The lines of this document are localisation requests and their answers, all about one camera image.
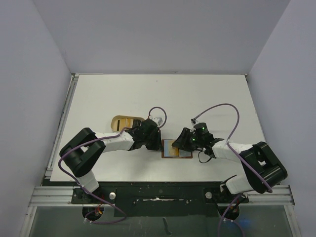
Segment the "beige oval tray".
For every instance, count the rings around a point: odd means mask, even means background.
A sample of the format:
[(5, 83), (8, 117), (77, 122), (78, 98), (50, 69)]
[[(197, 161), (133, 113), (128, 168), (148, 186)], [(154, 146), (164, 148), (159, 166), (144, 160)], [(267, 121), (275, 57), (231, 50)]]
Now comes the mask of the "beige oval tray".
[(117, 115), (112, 118), (111, 129), (113, 132), (120, 132), (124, 127), (127, 129), (137, 127), (141, 125), (144, 120), (145, 119), (141, 117)]

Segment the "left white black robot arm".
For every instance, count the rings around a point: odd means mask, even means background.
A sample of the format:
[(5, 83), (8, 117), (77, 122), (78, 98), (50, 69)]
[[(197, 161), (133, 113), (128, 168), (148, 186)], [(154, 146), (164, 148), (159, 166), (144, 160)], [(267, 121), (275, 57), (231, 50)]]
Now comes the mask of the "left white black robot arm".
[(105, 152), (133, 151), (145, 146), (151, 151), (162, 150), (162, 118), (148, 118), (133, 128), (124, 127), (120, 132), (100, 134), (83, 128), (60, 151), (61, 162), (71, 170), (69, 175), (84, 188), (83, 197), (90, 203), (99, 200), (101, 191), (92, 168)]

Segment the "brown leather card holder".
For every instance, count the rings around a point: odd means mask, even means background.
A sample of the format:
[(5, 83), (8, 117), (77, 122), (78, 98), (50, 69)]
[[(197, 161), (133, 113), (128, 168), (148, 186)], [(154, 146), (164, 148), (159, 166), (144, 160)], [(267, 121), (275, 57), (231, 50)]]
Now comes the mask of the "brown leather card holder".
[(162, 158), (193, 158), (192, 152), (180, 150), (179, 148), (173, 147), (172, 144), (175, 140), (163, 139), (162, 140)]

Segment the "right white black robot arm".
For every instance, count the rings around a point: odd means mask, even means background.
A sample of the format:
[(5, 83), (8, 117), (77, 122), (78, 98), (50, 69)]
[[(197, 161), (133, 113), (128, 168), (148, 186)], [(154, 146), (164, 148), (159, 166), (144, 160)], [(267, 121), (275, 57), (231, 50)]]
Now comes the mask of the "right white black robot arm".
[(222, 182), (220, 197), (230, 202), (237, 194), (256, 191), (270, 192), (272, 187), (288, 177), (288, 172), (266, 142), (239, 144), (215, 138), (206, 123), (197, 123), (192, 129), (183, 128), (172, 147), (186, 152), (199, 151), (213, 158), (240, 163), (244, 173), (234, 174)]

